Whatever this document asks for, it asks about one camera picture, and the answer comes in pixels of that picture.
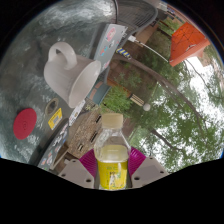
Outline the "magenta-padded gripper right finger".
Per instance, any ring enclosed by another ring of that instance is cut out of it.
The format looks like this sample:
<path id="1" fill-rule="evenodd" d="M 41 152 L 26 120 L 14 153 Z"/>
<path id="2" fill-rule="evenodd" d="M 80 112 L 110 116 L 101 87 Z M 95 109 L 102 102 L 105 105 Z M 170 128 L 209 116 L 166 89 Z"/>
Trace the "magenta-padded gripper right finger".
<path id="1" fill-rule="evenodd" d="M 128 188 L 141 188 L 168 175 L 166 169 L 153 156 L 146 157 L 132 147 L 128 160 Z"/>

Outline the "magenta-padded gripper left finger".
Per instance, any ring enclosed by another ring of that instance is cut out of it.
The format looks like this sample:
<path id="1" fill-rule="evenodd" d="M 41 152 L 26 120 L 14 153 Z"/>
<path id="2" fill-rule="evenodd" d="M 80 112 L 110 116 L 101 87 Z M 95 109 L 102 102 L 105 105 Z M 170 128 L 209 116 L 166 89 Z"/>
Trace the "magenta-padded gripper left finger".
<path id="1" fill-rule="evenodd" d="M 89 189 L 99 187 L 99 175 L 94 150 L 91 149 L 80 159 L 72 159 L 59 173 L 64 178 L 78 186 Z"/>

